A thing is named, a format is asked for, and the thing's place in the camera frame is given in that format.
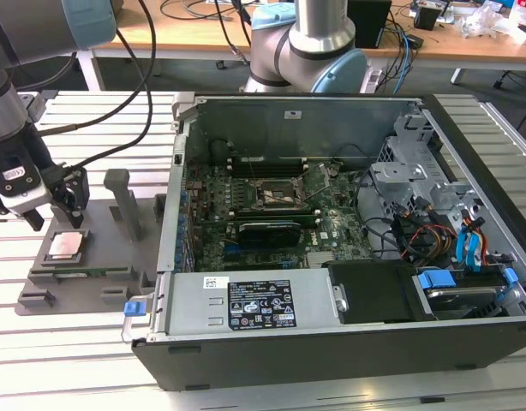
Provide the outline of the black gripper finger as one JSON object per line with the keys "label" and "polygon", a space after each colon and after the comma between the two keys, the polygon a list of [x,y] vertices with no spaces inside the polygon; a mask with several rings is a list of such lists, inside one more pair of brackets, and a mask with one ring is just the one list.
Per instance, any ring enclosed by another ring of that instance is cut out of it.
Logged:
{"label": "black gripper finger", "polygon": [[82,167],[56,165],[50,171],[51,204],[60,210],[74,229],[83,222],[82,212],[90,198],[87,172]]}
{"label": "black gripper finger", "polygon": [[24,213],[24,220],[31,226],[31,228],[35,232],[41,231],[45,223],[45,219],[41,216],[41,214],[37,211],[36,208],[26,211]]}

